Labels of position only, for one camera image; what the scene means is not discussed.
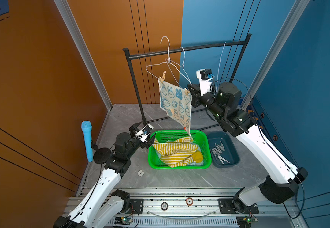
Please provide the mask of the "bunny pattern towel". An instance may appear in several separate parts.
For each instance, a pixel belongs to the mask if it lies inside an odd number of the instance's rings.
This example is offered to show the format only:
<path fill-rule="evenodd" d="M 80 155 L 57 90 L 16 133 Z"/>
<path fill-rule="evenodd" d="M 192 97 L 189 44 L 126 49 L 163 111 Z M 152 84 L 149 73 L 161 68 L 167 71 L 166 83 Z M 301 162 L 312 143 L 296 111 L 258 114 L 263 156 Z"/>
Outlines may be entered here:
<path fill-rule="evenodd" d="M 190 136 L 191 131 L 191 94 L 187 96 L 184 88 L 164 81 L 159 84 L 160 108 L 171 119 L 178 122 Z"/>

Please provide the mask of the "white clothespin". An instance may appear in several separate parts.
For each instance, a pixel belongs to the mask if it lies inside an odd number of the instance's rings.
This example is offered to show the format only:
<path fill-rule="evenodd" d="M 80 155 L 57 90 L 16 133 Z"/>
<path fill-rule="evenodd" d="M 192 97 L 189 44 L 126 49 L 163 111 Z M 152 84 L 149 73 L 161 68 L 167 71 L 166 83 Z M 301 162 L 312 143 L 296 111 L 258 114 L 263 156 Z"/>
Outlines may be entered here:
<path fill-rule="evenodd" d="M 221 149 L 221 147 L 217 144 L 216 145 L 216 147 L 217 147 L 217 152 L 219 153 L 219 154 L 222 154 L 222 149 Z"/>
<path fill-rule="evenodd" d="M 223 145 L 222 141 L 220 141 L 220 147 L 221 147 L 222 151 L 224 152 L 225 151 L 225 146 Z"/>

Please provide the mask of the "beige clothespin towel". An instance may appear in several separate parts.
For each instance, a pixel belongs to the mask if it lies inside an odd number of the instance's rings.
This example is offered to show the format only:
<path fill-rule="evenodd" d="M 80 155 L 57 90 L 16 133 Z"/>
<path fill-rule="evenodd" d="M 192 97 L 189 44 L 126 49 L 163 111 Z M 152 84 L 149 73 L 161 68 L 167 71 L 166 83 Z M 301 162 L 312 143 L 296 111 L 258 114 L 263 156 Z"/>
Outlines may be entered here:
<path fill-rule="evenodd" d="M 224 163 L 227 163 L 227 164 L 230 164 L 230 162 L 228 161 L 228 160 L 226 160 L 224 157 L 222 157 L 222 156 L 218 156 L 218 159 L 219 159 L 219 161 L 222 163 L 222 164 L 224 164 Z"/>
<path fill-rule="evenodd" d="M 218 157 L 218 156 L 220 155 L 220 153 L 219 153 L 217 147 L 214 147 L 214 148 L 212 149 L 212 152 L 213 152 L 213 154 L 214 154 L 215 157 Z"/>

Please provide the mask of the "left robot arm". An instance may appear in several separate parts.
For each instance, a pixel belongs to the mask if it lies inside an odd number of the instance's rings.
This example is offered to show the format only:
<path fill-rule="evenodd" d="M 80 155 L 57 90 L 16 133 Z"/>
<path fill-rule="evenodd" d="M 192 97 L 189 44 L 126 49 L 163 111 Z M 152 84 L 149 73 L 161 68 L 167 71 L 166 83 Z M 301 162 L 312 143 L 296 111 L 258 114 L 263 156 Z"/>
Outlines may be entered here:
<path fill-rule="evenodd" d="M 132 155 L 139 148 L 150 148 L 155 136 L 151 135 L 153 126 L 147 124 L 141 130 L 133 124 L 128 132 L 117 135 L 114 148 L 95 149 L 94 162 L 100 165 L 100 175 L 88 195 L 68 216 L 60 216 L 55 228 L 104 228 L 118 213 L 130 208 L 130 194 L 114 190 L 128 171 Z"/>

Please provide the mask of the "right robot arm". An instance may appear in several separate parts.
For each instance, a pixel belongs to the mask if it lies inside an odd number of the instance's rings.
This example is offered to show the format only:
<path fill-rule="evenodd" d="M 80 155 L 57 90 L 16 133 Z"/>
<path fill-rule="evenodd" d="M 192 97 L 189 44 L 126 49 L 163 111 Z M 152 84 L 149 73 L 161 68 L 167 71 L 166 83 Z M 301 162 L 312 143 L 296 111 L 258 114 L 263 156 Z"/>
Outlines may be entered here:
<path fill-rule="evenodd" d="M 256 120 L 245 110 L 238 108 L 242 92 L 233 83 L 220 84 L 213 93 L 212 84 L 201 87 L 189 84 L 191 105 L 204 106 L 214 116 L 223 131 L 243 143 L 263 165 L 268 175 L 263 183 L 240 189 L 232 199 L 236 213 L 245 213 L 249 207 L 261 201 L 283 204 L 292 198 L 308 176 L 305 168 L 288 161 L 261 132 Z"/>

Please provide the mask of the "orange clothespin lower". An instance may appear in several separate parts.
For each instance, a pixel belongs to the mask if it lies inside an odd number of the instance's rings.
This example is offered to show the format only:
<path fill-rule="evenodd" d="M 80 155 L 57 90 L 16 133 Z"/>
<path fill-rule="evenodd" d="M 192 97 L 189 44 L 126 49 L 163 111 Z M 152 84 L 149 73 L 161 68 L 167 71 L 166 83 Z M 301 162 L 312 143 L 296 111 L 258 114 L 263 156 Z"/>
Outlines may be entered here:
<path fill-rule="evenodd" d="M 188 89 L 184 89 L 184 92 L 185 92 L 185 94 L 187 95 L 187 96 L 189 96 L 191 93 L 190 93 L 190 91 L 188 90 Z"/>

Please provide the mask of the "orange clothespin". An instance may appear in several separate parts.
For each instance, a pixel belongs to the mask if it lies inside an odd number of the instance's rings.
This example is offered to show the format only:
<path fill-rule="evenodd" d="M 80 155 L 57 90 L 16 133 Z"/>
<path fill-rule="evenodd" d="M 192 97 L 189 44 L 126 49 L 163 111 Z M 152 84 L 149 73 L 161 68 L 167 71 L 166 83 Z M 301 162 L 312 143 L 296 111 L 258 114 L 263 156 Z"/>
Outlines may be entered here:
<path fill-rule="evenodd" d="M 163 83 L 165 81 L 165 77 L 166 77 L 166 71 L 164 70 L 162 76 L 159 77 L 160 83 Z"/>
<path fill-rule="evenodd" d="M 184 89 L 184 92 L 185 92 L 185 94 L 187 95 L 187 96 L 189 96 L 191 93 L 190 93 L 190 91 L 188 90 L 188 89 Z"/>

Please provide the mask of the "orange clothespin upper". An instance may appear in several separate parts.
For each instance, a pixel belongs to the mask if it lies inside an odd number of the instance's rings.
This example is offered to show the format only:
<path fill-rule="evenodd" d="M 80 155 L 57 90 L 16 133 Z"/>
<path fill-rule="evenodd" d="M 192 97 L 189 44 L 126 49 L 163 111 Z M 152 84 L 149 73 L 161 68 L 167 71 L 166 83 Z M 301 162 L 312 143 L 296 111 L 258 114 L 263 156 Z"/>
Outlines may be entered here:
<path fill-rule="evenodd" d="M 163 83 L 165 81 L 165 77 L 166 77 L 166 71 L 164 70 L 162 76 L 159 77 L 160 83 Z"/>

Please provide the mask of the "green plastic basket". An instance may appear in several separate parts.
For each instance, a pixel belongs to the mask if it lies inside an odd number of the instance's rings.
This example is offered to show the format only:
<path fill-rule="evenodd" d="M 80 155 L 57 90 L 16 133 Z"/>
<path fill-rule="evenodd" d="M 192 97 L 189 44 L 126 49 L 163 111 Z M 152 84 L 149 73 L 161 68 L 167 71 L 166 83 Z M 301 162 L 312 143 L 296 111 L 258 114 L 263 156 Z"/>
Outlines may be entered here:
<path fill-rule="evenodd" d="M 156 170 L 207 169 L 211 164 L 205 133 L 191 130 L 163 130 L 155 134 L 155 143 L 148 151 L 148 163 Z"/>

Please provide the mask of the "dark teal tray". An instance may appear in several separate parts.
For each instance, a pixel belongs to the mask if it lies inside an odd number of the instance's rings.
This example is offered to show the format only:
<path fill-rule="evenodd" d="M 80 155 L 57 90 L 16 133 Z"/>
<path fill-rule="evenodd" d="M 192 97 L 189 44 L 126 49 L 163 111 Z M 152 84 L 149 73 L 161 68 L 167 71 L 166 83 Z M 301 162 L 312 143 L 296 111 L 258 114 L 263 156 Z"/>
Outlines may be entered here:
<path fill-rule="evenodd" d="M 222 169 L 222 168 L 229 168 L 239 164 L 240 162 L 239 154 L 236 150 L 236 147 L 231 137 L 226 132 L 221 132 L 221 131 L 211 132 L 207 134 L 207 139 L 209 142 L 212 163 L 215 167 Z M 217 144 L 220 145 L 220 141 L 222 141 L 223 145 L 225 146 L 225 151 L 222 152 L 220 156 L 228 160 L 230 164 L 227 163 L 222 164 L 219 161 L 218 157 L 215 157 L 212 152 L 212 149 L 216 147 Z"/>

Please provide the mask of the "black clothes rack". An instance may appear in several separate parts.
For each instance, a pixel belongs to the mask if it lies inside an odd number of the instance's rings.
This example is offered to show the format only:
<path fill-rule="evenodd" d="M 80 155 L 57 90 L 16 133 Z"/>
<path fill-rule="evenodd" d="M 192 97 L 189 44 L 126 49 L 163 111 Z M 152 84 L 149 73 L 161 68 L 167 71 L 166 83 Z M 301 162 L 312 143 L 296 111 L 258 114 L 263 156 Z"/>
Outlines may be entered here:
<path fill-rule="evenodd" d="M 240 54 L 239 54 L 239 57 L 237 59 L 234 70 L 232 72 L 232 75 L 229 78 L 229 81 L 232 82 L 232 81 L 236 80 L 235 75 L 236 75 L 237 70 L 239 68 L 239 65 L 240 65 L 240 62 L 241 62 L 242 57 L 244 55 L 244 52 L 246 50 L 246 47 L 249 44 L 251 36 L 252 36 L 252 34 L 248 33 L 244 41 L 225 42 L 225 43 L 217 43 L 217 44 L 214 43 L 214 44 L 206 44 L 206 45 L 200 45 L 200 46 L 191 46 L 191 47 L 186 47 L 186 48 L 181 47 L 181 48 L 172 49 L 172 50 L 169 50 L 169 51 L 167 51 L 167 50 L 166 51 L 157 51 L 157 52 L 149 52 L 149 53 L 136 54 L 136 55 L 131 55 L 130 52 L 129 52 L 129 49 L 124 48 L 123 51 L 124 51 L 124 54 L 125 54 L 125 57 L 126 57 L 126 61 L 128 63 L 130 75 L 131 75 L 131 78 L 132 78 L 133 86 L 134 86 L 134 89 L 135 89 L 135 93 L 136 93 L 136 97 L 137 97 L 137 101 L 138 101 L 138 105 L 139 105 L 140 113 L 141 113 L 141 117 L 142 117 L 142 121 L 139 122 L 139 124 L 143 124 L 145 126 L 148 123 L 157 122 L 157 121 L 161 121 L 161 120 L 166 120 L 166 119 L 168 119 L 168 117 L 153 119 L 153 120 L 149 120 L 149 121 L 146 119 L 145 113 L 144 113 L 144 110 L 143 110 L 143 106 L 142 106 L 142 103 L 141 103 L 141 98 L 140 98 L 138 86 L 137 86 L 136 79 L 135 79 L 134 70 L 133 70 L 133 65 L 132 65 L 133 60 L 142 59 L 142 58 L 149 58 L 149 57 L 154 57 L 154 56 L 161 56 L 161 55 L 165 55 L 165 54 L 173 54 L 173 53 L 193 51 L 193 50 L 199 50 L 199 49 L 217 48 L 217 47 L 225 47 L 225 46 L 242 46 L 242 49 L 240 51 Z"/>

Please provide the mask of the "green circuit board left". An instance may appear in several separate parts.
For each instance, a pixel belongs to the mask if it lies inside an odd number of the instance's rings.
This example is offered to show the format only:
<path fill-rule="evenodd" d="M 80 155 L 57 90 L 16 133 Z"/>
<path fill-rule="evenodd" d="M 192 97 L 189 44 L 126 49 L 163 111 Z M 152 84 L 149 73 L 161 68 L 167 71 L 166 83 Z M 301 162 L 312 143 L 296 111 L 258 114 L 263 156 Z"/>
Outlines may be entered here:
<path fill-rule="evenodd" d="M 133 219 L 132 218 L 128 218 L 128 217 L 115 217 L 114 225 L 115 226 L 119 226 L 119 225 L 129 226 L 132 223 L 133 223 Z"/>

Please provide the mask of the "circuit board right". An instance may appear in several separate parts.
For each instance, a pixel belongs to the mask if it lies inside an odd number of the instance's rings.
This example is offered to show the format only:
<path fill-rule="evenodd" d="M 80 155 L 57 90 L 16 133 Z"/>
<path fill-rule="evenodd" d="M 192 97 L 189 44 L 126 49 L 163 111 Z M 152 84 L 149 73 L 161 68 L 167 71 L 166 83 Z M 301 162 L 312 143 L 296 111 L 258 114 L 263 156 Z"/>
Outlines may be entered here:
<path fill-rule="evenodd" d="M 236 217 L 240 228 L 251 228 L 252 224 L 258 222 L 258 219 L 251 217 Z"/>

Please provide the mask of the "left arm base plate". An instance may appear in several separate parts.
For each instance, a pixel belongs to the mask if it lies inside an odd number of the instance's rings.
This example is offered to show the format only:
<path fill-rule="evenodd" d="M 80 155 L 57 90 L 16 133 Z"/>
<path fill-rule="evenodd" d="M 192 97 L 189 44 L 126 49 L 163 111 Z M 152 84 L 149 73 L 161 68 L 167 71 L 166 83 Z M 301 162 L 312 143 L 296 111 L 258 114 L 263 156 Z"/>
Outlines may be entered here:
<path fill-rule="evenodd" d="M 144 208 L 144 199 L 127 199 L 124 201 L 124 205 L 119 214 L 131 214 L 135 212 L 142 214 Z"/>

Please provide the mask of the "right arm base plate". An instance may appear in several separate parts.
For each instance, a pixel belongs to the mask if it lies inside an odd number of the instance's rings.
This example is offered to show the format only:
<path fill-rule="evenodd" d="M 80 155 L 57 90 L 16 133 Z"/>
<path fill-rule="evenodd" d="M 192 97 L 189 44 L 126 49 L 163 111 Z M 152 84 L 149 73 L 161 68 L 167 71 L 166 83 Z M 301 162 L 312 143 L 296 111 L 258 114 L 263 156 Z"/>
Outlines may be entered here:
<path fill-rule="evenodd" d="M 257 204 L 245 206 L 240 201 L 234 201 L 231 198 L 218 199 L 221 214 L 258 214 Z"/>

